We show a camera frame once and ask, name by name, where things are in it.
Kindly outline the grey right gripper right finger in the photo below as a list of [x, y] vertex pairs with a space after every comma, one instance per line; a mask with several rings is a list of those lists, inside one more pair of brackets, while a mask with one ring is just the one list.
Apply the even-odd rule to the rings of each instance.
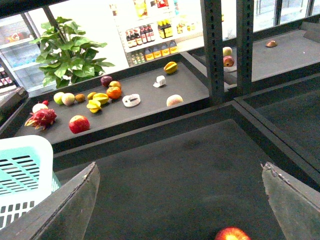
[[320, 193], [270, 162], [262, 180], [269, 205], [287, 240], [320, 238]]

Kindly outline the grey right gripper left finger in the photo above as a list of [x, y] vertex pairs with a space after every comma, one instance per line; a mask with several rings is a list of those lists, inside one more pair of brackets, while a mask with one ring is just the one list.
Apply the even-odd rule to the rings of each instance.
[[95, 162], [0, 231], [2, 240], [82, 240], [100, 184]]

